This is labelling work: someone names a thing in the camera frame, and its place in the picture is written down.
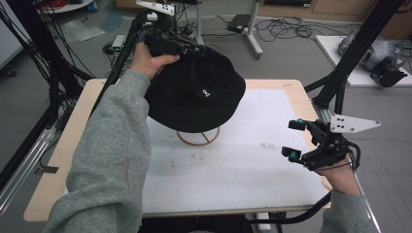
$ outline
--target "black bucket hat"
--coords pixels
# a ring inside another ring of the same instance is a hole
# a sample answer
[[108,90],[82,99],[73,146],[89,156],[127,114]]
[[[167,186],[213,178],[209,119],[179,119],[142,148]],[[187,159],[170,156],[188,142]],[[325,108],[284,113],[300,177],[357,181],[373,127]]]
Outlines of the black bucket hat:
[[245,80],[230,60],[206,48],[203,57],[185,56],[152,80],[145,98],[149,116],[188,133],[206,132],[227,122],[245,93]]

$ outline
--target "white wall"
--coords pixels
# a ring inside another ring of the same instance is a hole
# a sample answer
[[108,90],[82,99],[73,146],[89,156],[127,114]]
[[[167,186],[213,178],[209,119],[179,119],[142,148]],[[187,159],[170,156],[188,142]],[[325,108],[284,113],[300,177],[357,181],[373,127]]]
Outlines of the white wall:
[[[16,18],[13,11],[10,9],[9,4],[6,0],[0,0],[3,7],[6,9],[7,15],[12,19],[21,31],[27,35],[24,28],[21,26],[20,22]],[[3,20],[0,19],[0,69],[3,68],[15,55],[17,55],[21,50],[22,46],[17,40],[15,35],[9,30],[9,28],[4,24]]]

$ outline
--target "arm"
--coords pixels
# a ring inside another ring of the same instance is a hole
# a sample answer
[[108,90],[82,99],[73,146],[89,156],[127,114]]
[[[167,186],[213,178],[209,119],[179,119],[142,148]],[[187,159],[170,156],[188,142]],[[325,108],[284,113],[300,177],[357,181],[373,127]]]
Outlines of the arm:
[[144,95],[150,80],[178,56],[151,57],[137,45],[120,83],[89,119],[67,177],[69,194],[53,206],[45,232],[137,232],[150,162]]
[[[344,159],[331,167],[348,162],[348,159]],[[368,217],[365,197],[361,195],[350,165],[320,169],[318,173],[325,176],[333,188],[330,209],[324,211],[321,232],[377,232]]]

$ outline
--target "hat logo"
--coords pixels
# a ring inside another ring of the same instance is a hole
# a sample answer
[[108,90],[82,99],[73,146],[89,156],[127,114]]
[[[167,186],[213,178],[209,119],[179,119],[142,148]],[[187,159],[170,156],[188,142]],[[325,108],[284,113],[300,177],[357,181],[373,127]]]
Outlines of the hat logo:
[[209,92],[207,92],[207,90],[203,90],[203,94],[205,94],[205,97],[209,97],[209,95],[210,95],[210,93]]

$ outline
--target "wooden table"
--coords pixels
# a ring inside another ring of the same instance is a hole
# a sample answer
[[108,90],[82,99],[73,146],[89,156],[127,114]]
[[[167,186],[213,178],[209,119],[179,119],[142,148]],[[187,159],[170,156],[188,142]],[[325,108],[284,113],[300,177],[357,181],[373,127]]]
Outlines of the wooden table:
[[[54,150],[54,153],[49,162],[49,166],[58,167],[56,174],[44,174],[41,178],[32,199],[24,213],[24,219],[27,221],[46,221],[49,218],[50,211],[53,203],[63,195],[65,189],[65,181],[67,174],[70,170],[73,153],[77,144],[83,134],[86,127],[86,121],[89,113],[93,107],[93,104],[103,87],[105,80],[91,80],[87,82],[86,87],[82,93],[79,102],[71,115],[64,132]],[[310,99],[303,89],[302,84],[299,81],[294,80],[246,80],[248,89],[282,89],[285,91],[289,102],[291,103],[292,110],[296,117],[304,118],[306,120],[315,120],[317,115],[312,107]],[[311,150],[313,145],[310,143],[311,136],[309,132],[303,133],[303,138]],[[246,212],[263,212],[267,211],[291,211],[291,210],[305,210],[310,205],[303,206],[279,206],[270,207],[269,209],[251,208],[243,209],[240,207],[238,210],[220,210],[218,214],[227,213],[239,213]],[[210,211],[205,211],[205,214],[211,214]],[[148,213],[146,216],[173,216],[173,215],[195,215],[193,211],[179,212],[179,213],[167,213],[163,215],[159,213]]]

